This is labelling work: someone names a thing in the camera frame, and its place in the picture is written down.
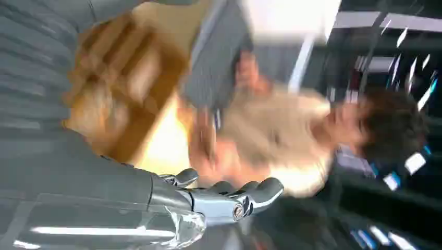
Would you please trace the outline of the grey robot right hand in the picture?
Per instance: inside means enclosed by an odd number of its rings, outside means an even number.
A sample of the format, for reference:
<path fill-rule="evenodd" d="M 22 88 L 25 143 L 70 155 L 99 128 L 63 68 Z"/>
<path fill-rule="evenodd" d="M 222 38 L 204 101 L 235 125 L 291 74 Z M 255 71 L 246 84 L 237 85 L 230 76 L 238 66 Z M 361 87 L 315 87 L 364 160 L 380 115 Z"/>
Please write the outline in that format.
<path fill-rule="evenodd" d="M 190 189 L 95 155 L 74 132 L 1 132 L 1 249 L 183 249 L 211 226 L 267 209 L 274 178 Z"/>

